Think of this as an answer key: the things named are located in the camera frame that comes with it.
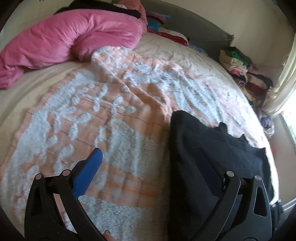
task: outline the black blanket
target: black blanket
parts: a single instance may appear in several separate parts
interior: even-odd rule
[[[73,10],[73,9],[100,9],[100,10],[107,10],[112,12],[125,13],[135,18],[141,17],[141,14],[137,10],[124,9],[121,7],[117,7],[111,3],[98,1],[98,0],[75,0],[69,5],[69,7],[62,7],[55,14],[68,11],[68,10]]]
[[[273,198],[265,148],[251,147],[244,135],[234,138],[227,126],[209,128],[185,111],[174,112],[170,132],[171,196],[169,241],[191,241],[222,194],[223,181],[205,159],[215,159],[239,177],[262,177],[269,200]],[[224,228],[230,228],[240,199]]]

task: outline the green clothing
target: green clothing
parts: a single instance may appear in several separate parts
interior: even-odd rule
[[[236,58],[244,63],[244,65],[249,66],[252,65],[252,60],[244,55],[238,48],[236,47],[229,47],[227,50],[225,50],[225,53],[232,58]]]

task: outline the mattress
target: mattress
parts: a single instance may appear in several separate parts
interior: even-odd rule
[[[257,148],[266,148],[274,188],[274,199],[271,200],[271,203],[277,201],[279,198],[278,176],[269,143],[264,136],[262,127],[255,113],[250,105],[248,105],[247,99],[222,66],[193,49],[150,33],[142,37],[134,51],[143,57],[174,61],[180,67],[194,73],[195,76],[202,76],[205,81],[209,80],[213,83],[213,80],[217,80],[217,88],[223,88],[221,83],[228,88],[231,87],[231,91],[227,94],[231,95],[235,93],[235,96],[238,98],[238,103],[242,104],[244,109],[241,113],[237,113],[237,115],[239,115],[239,119],[246,120],[244,121],[246,125],[240,126],[238,123],[239,128],[234,129],[230,127],[229,133],[235,137],[245,134],[251,145]],[[30,72],[20,78],[17,84],[11,89],[0,92],[0,136],[2,136],[0,140],[0,160],[3,161],[6,157],[13,135],[20,127],[28,108],[36,106],[41,97],[49,91],[52,85],[65,80],[69,73],[72,73],[73,70],[79,69],[84,65],[87,64],[69,62]],[[5,169],[0,168],[0,172],[2,172],[0,174],[3,176]]]

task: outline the blanket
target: blanket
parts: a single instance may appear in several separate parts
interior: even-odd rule
[[[167,240],[172,112],[185,110],[210,127],[224,122],[229,134],[245,133],[250,145],[262,147],[266,138],[247,106],[233,81],[127,48],[103,47],[88,67],[55,84],[26,113],[0,167],[1,205],[22,231],[34,176],[72,169],[99,147],[103,164],[79,198],[91,220],[118,240]],[[73,230],[58,197],[57,202]]]

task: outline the metal screw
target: metal screw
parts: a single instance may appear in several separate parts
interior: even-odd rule
[[[234,172],[233,171],[227,171],[226,174],[229,177],[234,177]]]
[[[64,170],[64,171],[62,172],[63,176],[65,176],[65,177],[66,177],[66,176],[69,176],[70,173],[71,173],[70,170]]]
[[[256,179],[257,181],[260,181],[260,180],[261,180],[261,177],[258,176],[258,175],[256,175],[256,176],[255,176],[255,179]]]
[[[38,173],[38,174],[35,176],[35,179],[36,179],[36,180],[39,180],[41,177],[42,177],[42,174],[41,174],[41,173]]]

